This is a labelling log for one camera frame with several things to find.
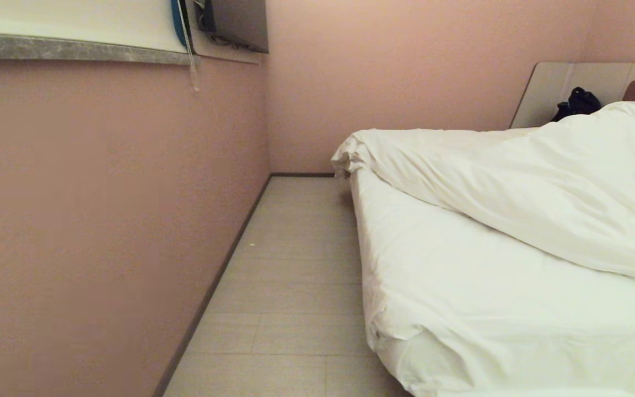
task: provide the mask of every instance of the dark baseboard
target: dark baseboard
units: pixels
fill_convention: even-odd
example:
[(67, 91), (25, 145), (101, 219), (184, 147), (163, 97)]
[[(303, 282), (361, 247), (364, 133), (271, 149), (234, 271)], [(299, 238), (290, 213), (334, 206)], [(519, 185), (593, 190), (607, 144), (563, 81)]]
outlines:
[(298, 178), (334, 178), (335, 173), (272, 173), (271, 176), (297, 176)]
[(163, 395), (166, 392), (166, 389), (168, 388), (168, 384), (171, 383), (173, 374), (176, 372), (176, 368), (178, 368), (178, 364), (180, 364), (181, 359), (183, 358), (183, 355), (186, 352), (187, 345), (190, 343), (192, 339), (192, 335), (195, 334), (197, 325), (200, 323), (200, 320), (202, 319), (202, 315), (205, 313), (205, 309), (207, 309), (209, 300), (212, 298), (212, 294), (214, 294), (215, 289), (217, 289), (217, 286), (219, 285), (219, 280), (222, 278), (222, 274), (224, 274), (224, 271), (227, 269), (227, 265), (229, 265), (229, 260), (232, 259), (234, 250), (236, 249), (236, 246), (239, 245), (239, 240), (241, 239), (242, 234), (244, 234), (244, 230), (246, 229), (246, 226), (249, 224), (249, 220), (251, 219), (251, 216), (254, 214), (254, 211), (256, 211), (256, 207), (259, 205), (259, 201), (261, 200), (261, 197), (264, 195), (264, 191), (266, 191), (266, 187), (269, 185), (269, 181), (271, 181), (271, 178), (273, 176), (275, 175), (270, 174), (269, 178), (266, 179), (263, 188), (261, 188), (259, 195), (256, 197), (256, 200), (254, 201), (254, 205), (251, 206), (251, 210), (249, 211), (249, 214), (247, 214), (246, 218), (244, 219), (244, 223), (241, 225), (241, 228), (239, 229), (239, 232), (237, 233), (236, 237), (234, 237), (234, 242), (232, 243), (232, 246), (229, 248), (229, 251), (227, 251), (227, 255), (224, 257), (224, 262), (222, 262), (222, 266), (220, 266), (219, 271), (217, 272), (216, 276), (214, 277), (214, 280), (212, 281), (212, 284), (207, 290), (207, 293), (205, 294), (204, 299), (202, 299), (200, 306), (197, 307), (195, 317), (192, 318), (192, 322), (190, 326), (187, 327), (187, 331), (185, 333), (185, 336), (183, 337), (183, 341), (181, 341), (181, 344), (178, 346), (178, 350), (176, 350), (176, 353), (174, 354), (173, 358), (171, 359), (171, 362), (169, 362), (168, 367), (166, 368), (166, 372), (164, 372), (163, 377), (161, 378), (161, 382), (159, 382), (158, 387), (156, 387), (156, 391), (153, 394), (154, 397), (163, 397)]

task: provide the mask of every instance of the wall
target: wall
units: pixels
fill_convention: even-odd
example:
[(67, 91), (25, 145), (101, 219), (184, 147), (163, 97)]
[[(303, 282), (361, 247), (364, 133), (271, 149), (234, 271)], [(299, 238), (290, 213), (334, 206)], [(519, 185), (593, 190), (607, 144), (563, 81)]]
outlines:
[(0, 395), (151, 396), (268, 169), (260, 66), (0, 62)]
[(580, 55), (594, 7), (268, 0), (272, 171), (330, 171), (363, 128), (507, 128), (534, 65)]
[(597, 1), (580, 61), (635, 62), (635, 0)]

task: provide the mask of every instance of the white bed sheet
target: white bed sheet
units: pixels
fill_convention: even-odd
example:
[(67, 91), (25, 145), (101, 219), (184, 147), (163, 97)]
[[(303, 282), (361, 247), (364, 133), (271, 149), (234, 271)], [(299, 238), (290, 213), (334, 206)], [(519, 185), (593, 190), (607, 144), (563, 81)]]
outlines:
[(635, 395), (635, 282), (352, 174), (367, 339), (418, 397)]

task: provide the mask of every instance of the floor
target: floor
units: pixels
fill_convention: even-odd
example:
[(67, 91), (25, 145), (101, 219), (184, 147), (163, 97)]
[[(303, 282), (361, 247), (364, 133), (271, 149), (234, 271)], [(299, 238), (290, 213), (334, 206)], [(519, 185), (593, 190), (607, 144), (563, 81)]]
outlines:
[(165, 397), (409, 396), (365, 341), (356, 220), (333, 178), (272, 178)]

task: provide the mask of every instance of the white duvet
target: white duvet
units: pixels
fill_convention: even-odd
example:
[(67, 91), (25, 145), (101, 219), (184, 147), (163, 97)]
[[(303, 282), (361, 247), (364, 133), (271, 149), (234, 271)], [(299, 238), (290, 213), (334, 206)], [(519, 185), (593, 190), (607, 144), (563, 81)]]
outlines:
[(411, 196), (580, 266), (635, 277), (635, 103), (458, 153), (360, 131), (333, 164), (371, 169)]
[(635, 395), (635, 104), (580, 119), (360, 131), (333, 157), (369, 344), (413, 394)]

